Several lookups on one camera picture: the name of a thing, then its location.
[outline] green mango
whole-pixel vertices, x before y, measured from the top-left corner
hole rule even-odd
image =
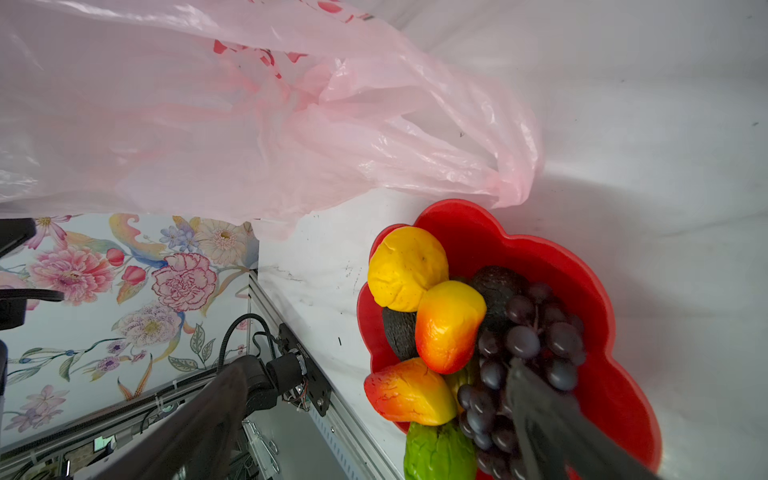
[[[474,480],[475,447],[455,420],[437,427],[411,422],[404,470],[406,480]]]

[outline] orange and yellow fruit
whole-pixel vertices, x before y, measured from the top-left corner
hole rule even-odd
[[[368,287],[380,306],[415,312],[427,290],[448,279],[448,257],[430,232],[400,227],[384,237],[368,265]]]
[[[363,386],[371,406],[392,422],[436,426],[457,415],[451,389],[420,358],[371,373]]]
[[[424,363],[443,375],[464,368],[485,310],[482,295],[465,283],[450,280],[427,291],[416,314],[416,349]]]

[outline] red bowl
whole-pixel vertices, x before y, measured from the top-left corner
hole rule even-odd
[[[404,226],[385,228],[373,242],[370,255],[387,234]],[[587,264],[549,240],[507,235],[488,211],[466,200],[433,204],[413,226],[427,230],[440,241],[452,276],[472,278],[483,266],[499,265],[531,282],[542,281],[552,287],[568,306],[568,312],[584,321],[587,362],[579,367],[579,385],[574,391],[581,412],[643,465],[657,471],[661,460],[659,424],[640,387],[611,357],[616,337],[614,310],[605,288]],[[373,301],[368,284],[357,300],[357,323],[371,353],[371,372],[399,362],[384,335],[382,307]],[[408,423],[396,425],[408,432]]]

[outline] red and yellow mango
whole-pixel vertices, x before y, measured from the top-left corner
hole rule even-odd
[[[485,300],[466,283],[440,283],[424,294],[416,314],[416,350],[437,373],[458,372],[472,358]]]
[[[391,422],[437,426],[457,415],[451,389],[420,358],[371,373],[363,386],[373,408]]]

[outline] marble surface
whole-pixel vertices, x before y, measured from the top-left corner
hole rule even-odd
[[[544,173],[492,213],[601,278],[614,356],[660,423],[660,475],[768,477],[768,3],[355,3],[533,106]],[[397,465],[405,437],[362,390],[356,299],[376,234],[429,203],[373,191],[261,247],[260,282]]]

